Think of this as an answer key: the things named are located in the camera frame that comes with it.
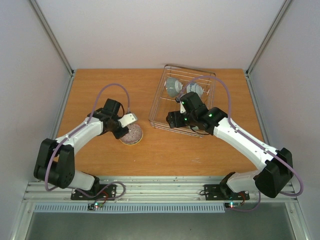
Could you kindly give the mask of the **blue floral white bowl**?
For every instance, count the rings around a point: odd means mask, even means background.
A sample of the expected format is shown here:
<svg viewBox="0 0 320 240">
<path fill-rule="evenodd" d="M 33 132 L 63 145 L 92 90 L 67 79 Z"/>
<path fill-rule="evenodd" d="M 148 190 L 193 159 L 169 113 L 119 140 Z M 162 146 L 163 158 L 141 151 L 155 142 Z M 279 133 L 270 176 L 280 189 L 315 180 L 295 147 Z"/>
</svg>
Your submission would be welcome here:
<svg viewBox="0 0 320 240">
<path fill-rule="evenodd" d="M 201 98 L 203 95 L 203 88 L 197 84 L 196 82 L 191 82 L 187 87 L 186 87 L 186 92 L 190 93 L 190 92 L 194 92 L 197 93 L 198 96 Z"/>
</svg>

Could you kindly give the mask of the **pink patterned bowl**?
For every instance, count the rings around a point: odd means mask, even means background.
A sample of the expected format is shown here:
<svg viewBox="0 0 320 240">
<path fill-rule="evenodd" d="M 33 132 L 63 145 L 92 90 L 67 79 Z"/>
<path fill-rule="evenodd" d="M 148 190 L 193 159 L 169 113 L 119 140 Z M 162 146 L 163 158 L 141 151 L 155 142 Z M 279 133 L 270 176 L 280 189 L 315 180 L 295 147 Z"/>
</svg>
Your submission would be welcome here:
<svg viewBox="0 0 320 240">
<path fill-rule="evenodd" d="M 120 138 L 120 141 L 125 145 L 138 144 L 143 138 L 142 128 L 136 124 L 128 125 L 128 133 Z"/>
</svg>

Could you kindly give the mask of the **grey patterned bowl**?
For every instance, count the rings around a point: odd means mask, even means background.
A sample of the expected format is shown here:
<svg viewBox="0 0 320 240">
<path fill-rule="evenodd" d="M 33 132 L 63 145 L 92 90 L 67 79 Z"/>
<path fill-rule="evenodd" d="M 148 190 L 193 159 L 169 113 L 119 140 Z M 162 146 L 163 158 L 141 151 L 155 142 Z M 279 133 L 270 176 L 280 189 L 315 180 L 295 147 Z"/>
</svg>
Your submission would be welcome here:
<svg viewBox="0 0 320 240">
<path fill-rule="evenodd" d="M 171 98 L 175 98 L 180 94 L 183 88 L 183 85 L 177 78 L 168 77 L 165 81 L 165 88 L 166 88 L 167 94 Z"/>
</svg>

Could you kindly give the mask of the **chrome wire dish rack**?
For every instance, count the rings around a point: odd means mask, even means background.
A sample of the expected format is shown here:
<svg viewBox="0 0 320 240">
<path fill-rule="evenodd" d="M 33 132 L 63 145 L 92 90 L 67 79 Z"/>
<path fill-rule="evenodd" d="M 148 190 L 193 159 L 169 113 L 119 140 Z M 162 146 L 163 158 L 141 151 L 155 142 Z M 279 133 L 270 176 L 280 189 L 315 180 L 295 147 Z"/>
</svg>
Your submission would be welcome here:
<svg viewBox="0 0 320 240">
<path fill-rule="evenodd" d="M 202 96 L 200 98 L 207 108 L 211 109 L 214 106 L 215 87 L 217 83 L 215 79 L 210 78 L 211 76 L 216 77 L 217 75 L 213 71 L 166 64 L 163 68 L 148 116 L 151 126 L 179 134 L 200 138 L 204 137 L 206 132 L 198 130 L 197 128 L 194 130 L 190 129 L 189 126 L 170 128 L 166 121 L 168 112 L 179 111 L 180 104 L 176 102 L 175 96 L 168 94 L 166 83 L 167 80 L 175 79 L 180 82 L 176 88 L 183 89 L 190 81 L 192 81 L 192 79 L 197 78 L 194 83 L 202 88 Z"/>
</svg>

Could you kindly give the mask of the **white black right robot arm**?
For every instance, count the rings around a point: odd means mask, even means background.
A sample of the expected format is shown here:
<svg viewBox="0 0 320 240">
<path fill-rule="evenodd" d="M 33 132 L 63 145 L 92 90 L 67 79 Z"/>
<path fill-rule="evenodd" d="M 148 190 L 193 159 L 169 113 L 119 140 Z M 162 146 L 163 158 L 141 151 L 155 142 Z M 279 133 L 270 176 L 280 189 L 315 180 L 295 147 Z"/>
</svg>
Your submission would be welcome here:
<svg viewBox="0 0 320 240">
<path fill-rule="evenodd" d="M 255 171 L 230 172 L 219 184 L 225 199 L 242 191 L 260 191 L 269 198 L 281 193 L 293 177 L 292 153 L 286 148 L 271 147 L 239 127 L 218 107 L 208 109 L 197 93 L 189 92 L 180 99 L 180 110 L 167 114 L 170 128 L 197 127 L 215 136 L 247 157 Z"/>
</svg>

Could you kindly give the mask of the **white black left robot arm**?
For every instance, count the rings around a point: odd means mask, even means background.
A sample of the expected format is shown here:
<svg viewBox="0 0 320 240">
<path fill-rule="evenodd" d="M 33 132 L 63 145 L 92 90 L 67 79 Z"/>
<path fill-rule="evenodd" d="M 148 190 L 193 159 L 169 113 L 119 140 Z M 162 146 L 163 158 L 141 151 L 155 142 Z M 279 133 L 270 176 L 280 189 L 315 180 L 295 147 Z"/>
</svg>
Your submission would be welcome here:
<svg viewBox="0 0 320 240">
<path fill-rule="evenodd" d="M 96 136 L 111 132 L 120 139 L 129 132 L 125 117 L 118 116 L 123 105 L 107 99 L 104 106 L 94 110 L 72 131 L 56 139 L 46 138 L 40 144 L 33 175 L 44 181 L 46 191 L 54 189 L 76 189 L 89 199 L 96 199 L 101 193 L 99 178 L 76 170 L 77 152 Z"/>
</svg>

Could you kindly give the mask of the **celadon green flower bowl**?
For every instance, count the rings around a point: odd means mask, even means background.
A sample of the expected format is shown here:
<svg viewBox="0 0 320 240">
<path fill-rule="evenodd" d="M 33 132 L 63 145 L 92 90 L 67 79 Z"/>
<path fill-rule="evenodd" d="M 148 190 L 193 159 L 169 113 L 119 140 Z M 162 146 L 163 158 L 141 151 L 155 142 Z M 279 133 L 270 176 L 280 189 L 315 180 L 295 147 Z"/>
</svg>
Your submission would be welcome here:
<svg viewBox="0 0 320 240">
<path fill-rule="evenodd" d="M 199 128 L 197 126 L 187 126 L 188 129 L 198 131 Z"/>
</svg>

